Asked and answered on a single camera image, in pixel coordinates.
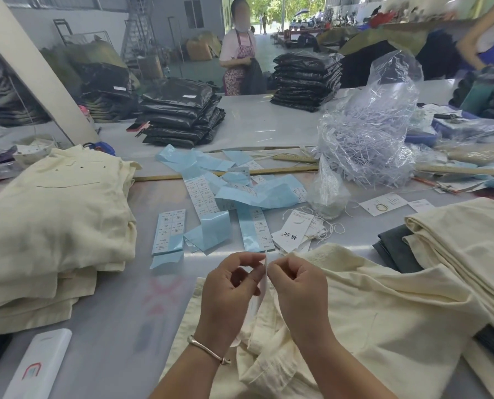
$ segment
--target white power bank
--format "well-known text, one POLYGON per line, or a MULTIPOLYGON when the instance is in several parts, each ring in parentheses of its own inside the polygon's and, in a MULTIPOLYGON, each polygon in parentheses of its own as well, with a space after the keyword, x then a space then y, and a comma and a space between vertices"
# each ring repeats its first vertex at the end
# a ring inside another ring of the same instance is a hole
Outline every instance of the white power bank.
POLYGON ((33 337, 3 399, 48 399, 70 339, 70 329, 33 337))

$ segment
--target wooden ruler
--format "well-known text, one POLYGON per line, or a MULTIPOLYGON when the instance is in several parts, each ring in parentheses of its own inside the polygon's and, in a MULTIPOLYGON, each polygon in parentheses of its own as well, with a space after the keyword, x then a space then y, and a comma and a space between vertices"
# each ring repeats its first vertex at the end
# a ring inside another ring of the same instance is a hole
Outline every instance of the wooden ruler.
POLYGON ((491 175, 494 176, 492 168, 463 168, 463 167, 447 167, 445 165, 419 165, 415 169, 420 172, 434 173, 460 173, 464 175, 491 175))
POLYGON ((317 162, 319 162, 319 160, 316 160, 315 158, 312 157, 306 157, 304 155, 297 155, 290 153, 277 154, 271 158, 273 158, 273 160, 307 162, 311 164, 317 164, 317 162))
MULTIPOLYGON (((255 169, 250 170, 249 173, 251 175, 275 175, 275 174, 284 174, 284 173, 296 173, 296 172, 308 172, 308 171, 318 171, 319 167, 317 165, 309 165, 307 167, 289 167, 289 168, 267 168, 267 169, 255 169)), ((225 174, 225 172, 214 172, 215 175, 221 176, 225 174)), ((153 180, 175 180, 182 179, 182 175, 180 173, 176 173, 173 175, 156 175, 152 177, 135 177, 135 182, 147 182, 153 180)))

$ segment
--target human hand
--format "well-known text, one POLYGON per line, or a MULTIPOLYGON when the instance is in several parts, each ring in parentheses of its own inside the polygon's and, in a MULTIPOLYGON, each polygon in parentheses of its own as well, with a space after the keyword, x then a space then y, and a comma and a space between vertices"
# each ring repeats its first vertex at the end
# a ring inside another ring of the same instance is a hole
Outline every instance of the human hand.
POLYGON ((323 270, 297 256, 269 264, 282 316, 297 346, 333 336, 328 321, 328 283, 323 270))
POLYGON ((194 339, 223 357, 242 328, 249 301, 266 272, 264 253, 238 252, 226 257, 204 282, 201 316, 194 339), (250 273, 241 266, 251 267, 250 273))

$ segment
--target red cloth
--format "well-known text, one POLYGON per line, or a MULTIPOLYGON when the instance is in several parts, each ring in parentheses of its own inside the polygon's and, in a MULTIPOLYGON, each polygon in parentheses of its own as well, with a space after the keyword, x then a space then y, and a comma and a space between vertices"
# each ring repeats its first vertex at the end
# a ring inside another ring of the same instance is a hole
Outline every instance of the red cloth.
POLYGON ((369 21, 369 25, 371 25, 371 28, 376 29, 378 26, 388 23, 394 17, 394 11, 388 12, 386 14, 384 14, 383 12, 379 12, 371 18, 371 20, 369 21))

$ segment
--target floor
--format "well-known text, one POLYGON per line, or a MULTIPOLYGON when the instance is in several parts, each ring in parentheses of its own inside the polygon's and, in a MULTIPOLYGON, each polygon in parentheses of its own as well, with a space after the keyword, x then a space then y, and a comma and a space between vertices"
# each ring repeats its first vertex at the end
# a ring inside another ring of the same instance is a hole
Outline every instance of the floor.
MULTIPOLYGON (((267 35, 255 34, 254 36, 257 46, 256 58, 260 63, 262 71, 273 71, 275 67, 273 59, 282 53, 287 53, 287 49, 279 45, 274 45, 269 33, 267 35)), ((213 81, 215 85, 223 86, 225 69, 219 65, 218 58, 206 62, 185 62, 184 64, 170 65, 169 69, 170 76, 204 82, 213 81)))

